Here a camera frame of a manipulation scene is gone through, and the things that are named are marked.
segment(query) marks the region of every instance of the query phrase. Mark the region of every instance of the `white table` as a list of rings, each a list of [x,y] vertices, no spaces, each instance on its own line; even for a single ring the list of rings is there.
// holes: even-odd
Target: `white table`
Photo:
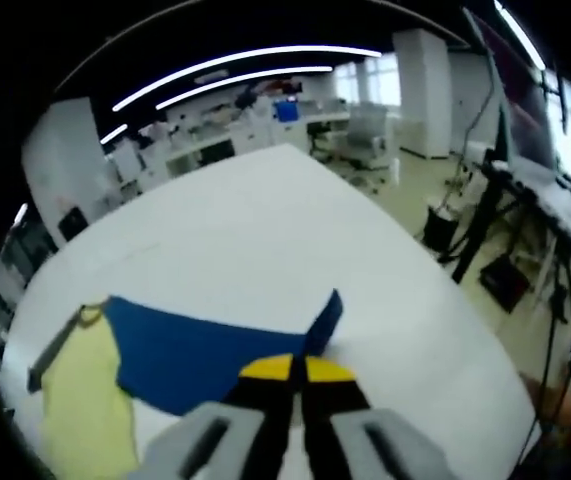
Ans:
[[[232,142],[237,155],[282,143],[291,143],[307,153],[309,150],[307,126],[310,123],[343,122],[349,120],[349,117],[350,112],[348,110],[315,113],[302,115],[295,122],[280,123],[276,120],[268,122],[266,126],[269,127],[268,130],[270,131],[259,131],[248,123],[209,135],[206,138],[183,141],[178,148],[175,148],[169,141],[165,145],[154,144],[143,153],[148,168],[139,174],[139,185],[144,192],[156,188],[170,180],[167,171],[168,162],[180,157],[193,156],[207,147],[226,141]],[[398,121],[400,118],[400,112],[390,111],[387,114],[390,128],[391,122]],[[197,163],[195,161],[192,163],[193,168],[196,169]]]
[[[364,195],[287,145],[171,181],[91,225],[36,274],[0,385],[37,451],[27,368],[81,303],[122,295],[170,312],[303,332],[332,288],[344,314],[327,356],[370,403],[405,416],[467,480],[504,480],[534,411],[464,293]],[[176,421],[134,401],[139,455]],[[281,478],[309,478],[293,429]]]
[[[523,174],[523,172],[518,173],[518,180],[525,186],[531,188],[537,195],[540,208],[545,211],[547,215],[555,218],[559,226],[565,230],[571,238],[571,192],[562,188],[555,181],[545,181],[535,175],[527,175]],[[534,287],[535,306],[538,308],[537,313],[533,316],[536,316],[540,312],[541,305],[547,304],[553,293],[553,284],[551,280],[548,282],[548,278],[555,257],[556,237],[549,239],[548,247]]]

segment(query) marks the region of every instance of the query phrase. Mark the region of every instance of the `yellow cloth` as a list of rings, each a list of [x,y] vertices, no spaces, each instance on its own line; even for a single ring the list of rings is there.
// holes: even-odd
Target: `yellow cloth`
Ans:
[[[116,385],[120,363],[109,322],[77,326],[42,378],[43,439],[62,480],[117,479],[138,467],[131,399]]]

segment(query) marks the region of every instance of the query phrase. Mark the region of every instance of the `cable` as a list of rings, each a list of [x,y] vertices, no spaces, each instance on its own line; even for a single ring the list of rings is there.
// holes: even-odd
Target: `cable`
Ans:
[[[505,172],[502,170],[492,170],[491,166],[488,168],[484,168],[483,172],[486,174],[490,185],[492,182],[497,182],[500,185],[500,188],[503,188],[509,192],[511,192],[517,199],[521,201],[524,205],[529,205],[540,211],[541,217],[543,218],[546,227],[556,235],[558,239],[557,248],[562,246],[563,252],[565,254],[569,254],[571,258],[571,233],[568,232],[567,227],[564,227],[556,215],[548,213],[548,209],[545,206],[542,206],[538,202],[538,197],[533,194],[533,192],[527,188],[525,188],[522,184],[519,183],[511,183],[511,177],[507,177]],[[523,446],[523,450],[518,457],[518,461],[514,465],[512,476],[516,473],[517,467],[520,465],[520,461],[524,452],[524,449],[527,447],[527,443],[529,442],[529,438],[531,437],[531,433],[528,434],[528,439],[526,440],[525,445]]]
[[[569,302],[570,302],[570,308],[571,308],[571,269],[570,269],[570,261],[569,258],[564,258],[563,259],[563,267],[565,270],[565,275],[567,276],[567,290],[569,291]],[[565,379],[565,382],[563,383],[563,389],[561,390],[561,396],[558,400],[558,405],[556,405],[556,408],[554,409],[554,414],[552,415],[552,420],[551,423],[552,425],[556,425],[556,423],[558,422],[558,417],[561,413],[561,408],[563,407],[563,400],[565,399],[565,395],[567,395],[567,392],[569,391],[569,384],[571,381],[571,371],[570,374],[567,375],[567,378]]]
[[[556,296],[559,292],[560,287],[560,267],[559,261],[555,262],[554,268],[554,294]],[[538,391],[538,401],[536,402],[536,408],[534,410],[534,420],[532,421],[532,425],[530,426],[529,432],[527,433],[527,437],[525,438],[525,443],[521,448],[521,453],[518,455],[518,459],[516,460],[516,465],[514,465],[513,471],[516,471],[518,467],[521,465],[521,461],[523,460],[523,455],[525,455],[525,450],[527,449],[527,445],[529,445],[529,441],[532,438],[532,434],[534,433],[534,429],[536,428],[536,424],[540,422],[541,413],[543,411],[543,405],[545,401],[545,391],[547,390],[547,379],[549,377],[549,366],[552,359],[552,349],[554,345],[554,337],[556,336],[556,321],[560,315],[558,311],[558,302],[556,299],[552,301],[552,322],[549,328],[549,337],[547,339],[547,353],[545,354],[545,369],[543,371],[543,379],[541,381],[541,386]]]
[[[105,50],[107,47],[109,47],[113,43],[121,40],[123,37],[125,37],[129,33],[133,32],[134,30],[138,30],[140,27],[150,23],[153,20],[156,20],[157,18],[160,18],[160,17],[162,17],[162,16],[164,16],[170,12],[173,12],[174,10],[180,10],[183,7],[195,5],[195,4],[200,3],[202,1],[203,0],[188,0],[188,1],[185,1],[182,3],[178,3],[176,5],[172,5],[168,8],[165,8],[164,10],[161,10],[159,12],[156,12],[156,13],[149,15],[148,17],[144,18],[140,22],[137,22],[134,25],[130,25],[129,27],[118,32],[113,37],[108,38],[103,45],[101,45],[96,50],[94,50],[92,53],[90,53],[87,57],[85,57],[78,65],[76,65],[76,67],[70,73],[67,74],[67,76],[63,80],[61,80],[61,82],[58,84],[58,86],[54,89],[54,92],[52,92],[52,95],[56,95],[60,91],[60,89],[63,88],[65,86],[65,84],[67,84],[67,82],[69,82],[70,79],[72,77],[74,77],[74,75],[76,75],[87,63],[89,63],[94,57],[99,55],[103,50]]]
[[[463,233],[463,235],[461,236],[461,238],[459,238],[456,242],[454,242],[454,244],[450,247],[449,250],[443,252],[441,256],[438,257],[437,260],[438,263],[440,263],[441,265],[446,265],[458,259],[460,257],[460,253],[458,255],[454,255],[454,252],[458,249],[458,247],[460,247],[463,244],[465,240],[467,240],[467,237],[468,233],[466,230],[465,233]]]
[[[476,128],[476,125],[478,125],[478,122],[480,121],[481,117],[483,116],[483,113],[485,113],[485,109],[487,109],[487,105],[489,105],[489,102],[492,99],[492,95],[494,95],[494,75],[493,75],[493,71],[492,71],[491,58],[489,56],[490,55],[489,51],[486,51],[485,53],[487,55],[487,57],[486,57],[487,61],[485,63],[487,65],[487,73],[489,75],[489,92],[487,93],[487,96],[483,100],[483,104],[481,105],[480,110],[476,114],[476,117],[474,117],[474,119],[472,120],[472,123],[470,123],[469,127],[467,127],[467,130],[465,130],[465,135],[463,137],[463,151],[461,152],[461,156],[458,160],[458,164],[456,165],[456,172],[454,173],[454,178],[457,178],[460,175],[461,169],[463,168],[463,162],[465,161],[465,155],[467,153],[467,144],[469,141],[469,136],[472,133],[472,130],[474,130]],[[437,213],[445,206],[445,204],[449,200],[449,197],[451,197],[452,194],[454,193],[454,190],[456,190],[456,183],[452,182],[452,184],[447,189],[447,192],[445,192],[445,196],[443,197],[443,200],[441,201],[440,205],[436,209]]]

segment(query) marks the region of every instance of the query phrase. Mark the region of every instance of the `black stand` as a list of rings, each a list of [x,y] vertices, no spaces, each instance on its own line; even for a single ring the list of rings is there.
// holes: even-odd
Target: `black stand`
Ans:
[[[521,231],[523,230],[523,226],[525,225],[525,219],[527,218],[527,211],[519,212],[520,215],[516,220],[516,225],[514,226],[514,230],[509,237],[509,244],[507,245],[507,251],[505,254],[509,257],[512,256],[514,250],[516,250],[516,244],[518,243],[518,237],[520,236]]]
[[[469,269],[476,253],[487,237],[487,230],[496,216],[496,207],[503,195],[503,187],[500,182],[488,177],[487,189],[483,192],[481,201],[478,204],[474,218],[469,225],[467,243],[461,252],[460,260],[456,265],[452,280],[461,283],[463,276]]]

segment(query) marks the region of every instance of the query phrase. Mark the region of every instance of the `blue cloth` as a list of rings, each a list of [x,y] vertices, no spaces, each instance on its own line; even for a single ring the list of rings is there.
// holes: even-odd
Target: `blue cloth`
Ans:
[[[174,415],[221,400],[239,371],[261,357],[320,355],[343,312],[334,290],[307,333],[235,327],[176,315],[111,297],[103,308],[121,357],[118,385]]]

